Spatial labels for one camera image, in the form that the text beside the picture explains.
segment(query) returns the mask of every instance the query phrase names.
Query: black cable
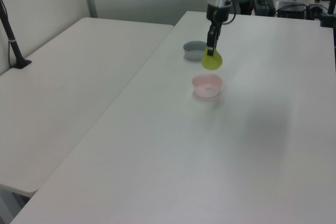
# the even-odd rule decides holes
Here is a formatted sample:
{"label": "black cable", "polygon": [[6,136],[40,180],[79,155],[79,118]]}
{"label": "black cable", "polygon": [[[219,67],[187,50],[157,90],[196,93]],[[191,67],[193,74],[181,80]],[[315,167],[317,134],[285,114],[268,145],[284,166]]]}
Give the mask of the black cable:
{"label": "black cable", "polygon": [[323,6],[323,5],[319,5],[319,4],[310,4],[310,5],[308,5],[309,7],[311,7],[311,6],[320,6],[320,7],[323,7],[324,9],[326,9],[326,10],[328,10],[328,8],[326,8],[325,6]]}
{"label": "black cable", "polygon": [[265,10],[266,10],[267,6],[268,6],[268,0],[265,1]]}
{"label": "black cable", "polygon": [[228,25],[228,24],[231,24],[235,18],[236,18],[236,15],[237,15],[237,9],[236,9],[236,5],[235,5],[235,2],[233,0],[231,0],[232,4],[233,4],[233,18],[229,21],[229,22],[226,22],[226,23],[223,23],[222,25]]}
{"label": "black cable", "polygon": [[291,7],[295,7],[295,6],[305,6],[306,9],[309,8],[309,6],[308,6],[308,5],[305,5],[305,4],[286,5],[286,6],[282,7],[282,8],[277,9],[277,10],[275,11],[275,13],[277,13],[277,12],[280,11],[280,10],[284,10],[284,9],[291,8]]}
{"label": "black cable", "polygon": [[11,59],[10,59],[10,56],[11,56],[11,54],[10,54],[10,43],[8,42],[8,64],[9,64],[9,68],[12,68],[12,65],[11,65]]}
{"label": "black cable", "polygon": [[[4,10],[5,10],[5,13],[6,13],[6,16],[7,16],[7,19],[8,19],[8,12],[7,12],[7,9],[6,9],[6,6],[5,6],[5,4],[4,4],[4,2],[3,2],[3,0],[0,0],[0,2],[1,2],[1,5],[2,5],[2,7],[4,8]],[[11,65],[11,53],[10,53],[10,42],[8,41],[8,65],[9,65],[9,68],[12,68],[12,65]]]}

